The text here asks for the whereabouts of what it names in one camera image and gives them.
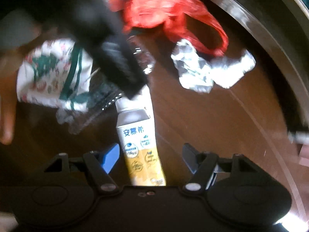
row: light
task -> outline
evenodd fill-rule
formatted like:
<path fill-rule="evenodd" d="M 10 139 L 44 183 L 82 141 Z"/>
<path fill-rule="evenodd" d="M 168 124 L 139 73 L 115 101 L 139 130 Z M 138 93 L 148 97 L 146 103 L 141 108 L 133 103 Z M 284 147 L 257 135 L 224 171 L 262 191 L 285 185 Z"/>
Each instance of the light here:
<path fill-rule="evenodd" d="M 306 222 L 302 221 L 290 212 L 281 218 L 277 223 L 282 223 L 282 226 L 289 232 L 307 232 L 309 229 Z"/>

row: screw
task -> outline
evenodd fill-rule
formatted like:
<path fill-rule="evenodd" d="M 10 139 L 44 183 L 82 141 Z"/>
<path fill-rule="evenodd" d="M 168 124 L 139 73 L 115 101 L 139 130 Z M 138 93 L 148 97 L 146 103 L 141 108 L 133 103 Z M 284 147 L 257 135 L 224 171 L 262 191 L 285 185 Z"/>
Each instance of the screw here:
<path fill-rule="evenodd" d="M 115 189 L 117 188 L 117 186 L 115 184 L 112 184 L 112 183 L 106 183 L 106 184 L 103 184 L 101 186 L 101 189 L 105 192 L 112 192 L 114 191 Z"/>
<path fill-rule="evenodd" d="M 186 190 L 189 190 L 189 191 L 198 191 L 201 189 L 201 185 L 198 184 L 198 183 L 188 183 L 186 184 L 185 186 Z"/>
<path fill-rule="evenodd" d="M 153 191 L 148 191 L 146 194 L 149 195 L 149 196 L 151 196 L 151 195 L 155 195 L 155 192 L 153 192 Z"/>
<path fill-rule="evenodd" d="M 146 197 L 146 193 L 145 192 L 139 192 L 137 195 L 139 197 Z"/>

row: hand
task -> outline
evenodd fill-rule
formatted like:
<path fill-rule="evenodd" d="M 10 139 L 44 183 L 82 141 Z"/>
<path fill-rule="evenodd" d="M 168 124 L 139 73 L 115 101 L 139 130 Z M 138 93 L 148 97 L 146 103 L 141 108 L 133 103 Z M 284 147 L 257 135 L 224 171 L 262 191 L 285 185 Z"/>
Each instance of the hand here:
<path fill-rule="evenodd" d="M 17 49 L 9 50 L 0 56 L 0 142 L 2 144 L 11 144 L 14 137 L 17 104 L 16 83 L 18 69 L 23 63 L 24 57 L 45 41 L 57 37 L 57 29 L 52 28 L 33 41 Z"/>

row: silver wrapper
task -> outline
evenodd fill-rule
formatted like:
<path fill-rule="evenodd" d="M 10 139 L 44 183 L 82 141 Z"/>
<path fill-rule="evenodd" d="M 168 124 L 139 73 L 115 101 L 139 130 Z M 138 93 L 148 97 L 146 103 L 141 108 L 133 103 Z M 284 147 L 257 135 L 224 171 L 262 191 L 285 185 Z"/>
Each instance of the silver wrapper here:
<path fill-rule="evenodd" d="M 247 50 L 243 50 L 240 59 L 223 56 L 207 62 L 199 57 L 194 46 L 186 39 L 177 42 L 171 58 L 183 88 L 207 93 L 211 91 L 214 83 L 226 89 L 232 87 L 246 72 L 252 70 L 256 63 Z"/>

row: clear plastic container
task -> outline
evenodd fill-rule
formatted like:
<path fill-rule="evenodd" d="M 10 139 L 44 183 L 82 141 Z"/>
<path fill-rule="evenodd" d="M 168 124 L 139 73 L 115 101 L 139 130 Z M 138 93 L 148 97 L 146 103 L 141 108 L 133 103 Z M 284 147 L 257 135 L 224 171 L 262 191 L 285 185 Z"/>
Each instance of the clear plastic container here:
<path fill-rule="evenodd" d="M 137 36 L 131 36 L 128 39 L 132 51 L 144 70 L 145 74 L 149 74 L 154 67 L 155 59 L 148 50 L 141 44 Z M 89 92 L 87 93 L 87 110 L 72 111 L 66 109 L 58 109 L 56 118 L 59 124 L 67 122 L 69 124 L 69 132 L 78 134 L 83 128 L 88 126 L 94 119 L 115 101 L 123 96 L 123 92 L 113 83 L 106 79 L 106 76 L 100 71 L 98 65 L 93 64 L 90 77 L 84 81 L 88 83 L 90 80 Z M 69 101 L 76 98 L 77 92 L 73 92 Z"/>

